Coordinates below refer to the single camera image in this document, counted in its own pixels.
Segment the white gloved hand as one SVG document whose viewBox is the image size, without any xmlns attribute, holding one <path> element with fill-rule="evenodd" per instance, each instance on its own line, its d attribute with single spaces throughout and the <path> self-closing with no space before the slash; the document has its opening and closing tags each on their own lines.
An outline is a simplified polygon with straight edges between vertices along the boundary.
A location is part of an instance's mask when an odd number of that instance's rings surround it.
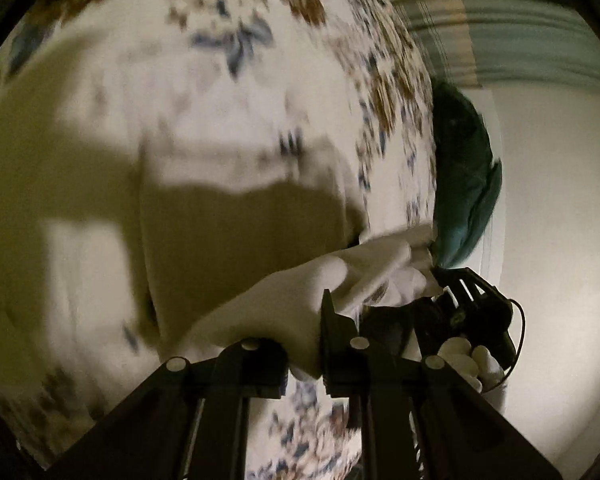
<svg viewBox="0 0 600 480">
<path fill-rule="evenodd" d="M 485 346 L 473 347 L 464 337 L 445 341 L 437 356 L 452 367 L 478 393 L 496 388 L 505 378 L 503 367 Z"/>
</svg>

